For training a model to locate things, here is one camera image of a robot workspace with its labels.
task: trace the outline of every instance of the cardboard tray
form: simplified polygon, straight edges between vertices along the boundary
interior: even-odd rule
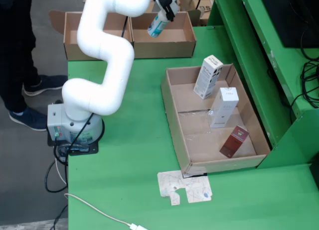
[[[148,34],[148,27],[157,13],[144,13],[132,18],[135,58],[192,57],[196,37],[187,12],[178,12],[157,37]]]
[[[66,57],[69,61],[96,60],[85,55],[78,46],[76,37],[81,15],[82,12],[62,12],[57,10],[49,12],[52,27],[64,35],[63,43]],[[123,32],[125,18],[125,16],[118,13],[109,13],[104,25],[104,32],[120,37]],[[133,43],[130,19],[128,19],[126,25],[124,38]]]
[[[175,152],[185,177],[258,166],[270,148],[247,97],[242,82],[231,65],[225,65],[211,97],[202,100],[194,91],[200,67],[168,68],[161,89]],[[207,113],[221,87],[235,87],[239,102],[225,128],[210,128]],[[235,126],[249,131],[232,158],[219,150]]]

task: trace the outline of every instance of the person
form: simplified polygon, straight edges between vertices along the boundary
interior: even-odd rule
[[[58,90],[67,76],[39,75],[34,67],[30,10],[31,0],[0,0],[0,96],[11,120],[46,131],[47,116],[27,106],[22,90],[30,97]]]

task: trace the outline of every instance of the robotic arm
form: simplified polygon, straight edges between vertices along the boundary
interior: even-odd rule
[[[162,30],[173,21],[178,11],[176,0],[156,1],[161,11],[149,33],[153,27]],[[48,129],[52,140],[72,142],[91,113],[97,115],[90,120],[91,124],[85,127],[77,142],[90,144],[98,139],[102,132],[101,115],[111,115],[119,109],[134,61],[134,50],[129,41],[103,32],[107,14],[117,12],[129,17],[140,16],[149,3],[150,0],[86,0],[77,32],[78,45],[83,53],[106,61],[108,66],[100,85],[80,78],[70,79],[64,84],[64,104],[48,107]],[[155,25],[156,21],[161,21],[161,25]]]

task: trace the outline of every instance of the blue shoe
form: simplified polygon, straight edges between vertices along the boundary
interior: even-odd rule
[[[47,90],[59,90],[68,80],[67,76],[46,76],[39,75],[41,82],[36,86],[23,86],[24,93],[29,97],[34,97]]]
[[[47,116],[29,107],[25,109],[22,115],[16,115],[13,112],[9,112],[9,117],[15,123],[23,124],[30,129],[46,131]]]

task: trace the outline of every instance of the paper sheet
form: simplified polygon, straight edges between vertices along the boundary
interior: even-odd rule
[[[172,205],[180,204],[177,189],[185,188],[189,203],[210,201],[213,195],[207,176],[183,179],[182,172],[177,170],[158,173],[158,181],[160,195],[170,197]]]

